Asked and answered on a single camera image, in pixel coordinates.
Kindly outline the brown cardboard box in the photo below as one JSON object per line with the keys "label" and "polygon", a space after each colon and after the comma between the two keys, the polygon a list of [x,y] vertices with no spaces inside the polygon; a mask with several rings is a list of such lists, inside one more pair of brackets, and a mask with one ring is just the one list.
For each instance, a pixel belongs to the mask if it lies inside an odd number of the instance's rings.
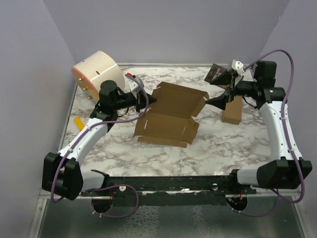
{"label": "brown cardboard box", "polygon": [[205,91],[161,82],[152,96],[156,102],[136,122],[139,142],[186,148],[195,139],[200,124],[194,120],[205,106]]}

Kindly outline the yellow rectangular block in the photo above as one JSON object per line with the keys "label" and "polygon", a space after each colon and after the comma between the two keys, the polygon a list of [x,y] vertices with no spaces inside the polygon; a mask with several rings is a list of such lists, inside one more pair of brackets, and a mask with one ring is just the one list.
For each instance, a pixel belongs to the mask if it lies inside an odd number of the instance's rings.
{"label": "yellow rectangular block", "polygon": [[82,131],[85,127],[85,125],[83,124],[83,122],[81,121],[81,119],[79,117],[74,118],[74,123],[77,126],[79,131]]}

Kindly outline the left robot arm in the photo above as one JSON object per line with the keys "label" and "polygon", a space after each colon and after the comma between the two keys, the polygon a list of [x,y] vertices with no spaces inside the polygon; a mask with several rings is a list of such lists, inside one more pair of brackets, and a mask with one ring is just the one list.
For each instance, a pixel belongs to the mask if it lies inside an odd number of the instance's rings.
{"label": "left robot arm", "polygon": [[91,170],[81,171],[81,164],[95,144],[114,126],[119,124],[118,111],[135,107],[146,111],[156,98],[146,93],[141,79],[126,74],[130,91],[124,93],[113,80],[101,83],[99,99],[90,118],[80,133],[57,153],[48,153],[44,158],[42,189],[50,192],[53,202],[55,195],[61,199],[74,200],[81,192],[93,190],[97,195],[109,191],[107,175]]}

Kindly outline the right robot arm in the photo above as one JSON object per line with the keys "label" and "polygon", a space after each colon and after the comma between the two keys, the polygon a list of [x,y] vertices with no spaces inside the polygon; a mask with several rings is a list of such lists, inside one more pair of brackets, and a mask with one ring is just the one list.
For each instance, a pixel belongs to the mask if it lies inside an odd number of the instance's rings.
{"label": "right robot arm", "polygon": [[262,115],[269,139],[271,162],[257,169],[238,169],[230,173],[228,190],[238,194],[246,185],[266,189],[297,189],[301,180],[312,171],[310,161],[305,161],[299,151],[290,122],[288,107],[284,103],[285,90],[275,86],[277,64],[261,60],[253,67],[254,74],[246,81],[246,70],[240,61],[234,60],[219,73],[211,68],[206,82],[225,86],[224,93],[206,101],[208,105],[225,110],[237,96],[250,97],[256,101],[255,108]]}

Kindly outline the small folded cardboard box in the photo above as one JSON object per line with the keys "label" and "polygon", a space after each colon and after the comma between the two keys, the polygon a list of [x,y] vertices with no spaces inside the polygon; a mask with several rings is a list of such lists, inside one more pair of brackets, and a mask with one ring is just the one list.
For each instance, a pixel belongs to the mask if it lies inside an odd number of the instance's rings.
{"label": "small folded cardboard box", "polygon": [[226,104],[222,112],[222,122],[239,124],[242,118],[242,97],[236,96],[232,102]]}

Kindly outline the dark book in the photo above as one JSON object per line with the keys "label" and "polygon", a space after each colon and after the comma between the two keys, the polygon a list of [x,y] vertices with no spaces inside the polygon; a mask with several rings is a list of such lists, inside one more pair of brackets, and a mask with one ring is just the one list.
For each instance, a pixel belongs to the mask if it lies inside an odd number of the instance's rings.
{"label": "dark book", "polygon": [[[223,66],[220,66],[218,64],[213,64],[207,73],[204,81],[207,83],[210,83],[212,79],[215,79],[218,75],[222,74],[223,72],[227,71],[227,69]],[[229,85],[227,86],[218,86],[222,89],[227,89]]]}

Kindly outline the cream cylindrical drum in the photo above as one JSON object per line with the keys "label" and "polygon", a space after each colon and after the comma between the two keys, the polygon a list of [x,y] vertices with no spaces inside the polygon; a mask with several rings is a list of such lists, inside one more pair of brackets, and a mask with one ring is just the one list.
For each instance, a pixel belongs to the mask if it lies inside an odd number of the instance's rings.
{"label": "cream cylindrical drum", "polygon": [[103,51],[97,51],[71,68],[72,75],[85,95],[96,104],[99,100],[101,83],[106,80],[116,82],[125,88],[123,72],[117,63]]}

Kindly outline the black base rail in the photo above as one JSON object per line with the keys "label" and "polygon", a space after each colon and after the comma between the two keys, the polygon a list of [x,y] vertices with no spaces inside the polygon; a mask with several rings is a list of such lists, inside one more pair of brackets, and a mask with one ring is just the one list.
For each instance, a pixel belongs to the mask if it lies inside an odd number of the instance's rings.
{"label": "black base rail", "polygon": [[226,197],[256,194],[248,185],[237,185],[229,176],[109,177],[104,191],[81,193],[101,204],[114,206],[226,205]]}

